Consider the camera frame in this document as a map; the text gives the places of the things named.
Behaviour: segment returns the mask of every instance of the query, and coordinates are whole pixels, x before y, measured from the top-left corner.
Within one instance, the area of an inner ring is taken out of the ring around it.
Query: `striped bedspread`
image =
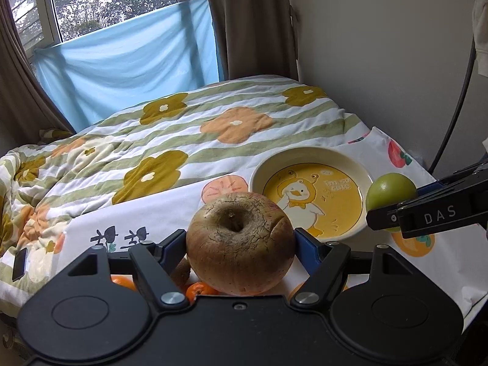
[[[254,167],[285,147],[335,146],[367,130],[320,88],[268,75],[162,97],[68,139],[12,150],[0,159],[0,311],[16,315],[48,281],[75,217]],[[12,282],[25,247],[26,273]]]

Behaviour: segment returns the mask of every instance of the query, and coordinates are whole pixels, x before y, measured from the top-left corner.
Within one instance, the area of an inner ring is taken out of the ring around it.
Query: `brown curtain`
[[[298,80],[289,0],[208,0],[225,79]]]
[[[75,133],[32,72],[8,0],[0,0],[0,124],[18,145],[37,143],[40,129]]]

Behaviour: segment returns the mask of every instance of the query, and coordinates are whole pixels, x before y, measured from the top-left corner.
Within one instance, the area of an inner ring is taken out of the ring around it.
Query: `duck print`
[[[277,205],[286,213],[293,228],[302,227],[309,234],[318,237],[323,234],[322,230],[314,225],[318,216],[325,216],[325,213],[313,203],[317,195],[314,183],[319,178],[318,174],[312,174],[313,181],[306,178],[298,178],[294,171],[289,171],[294,177],[281,182],[277,191],[280,200]]]

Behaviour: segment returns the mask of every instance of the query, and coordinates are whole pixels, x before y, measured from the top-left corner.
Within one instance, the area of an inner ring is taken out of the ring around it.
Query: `yellow plate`
[[[325,242],[366,227],[364,198],[371,178],[349,157],[321,147],[296,147],[262,162],[249,190],[275,202],[293,227]]]

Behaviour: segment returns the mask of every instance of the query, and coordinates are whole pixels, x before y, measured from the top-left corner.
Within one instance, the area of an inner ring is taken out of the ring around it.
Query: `light blue fabric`
[[[77,130],[219,81],[208,0],[189,0],[37,49],[40,83]]]

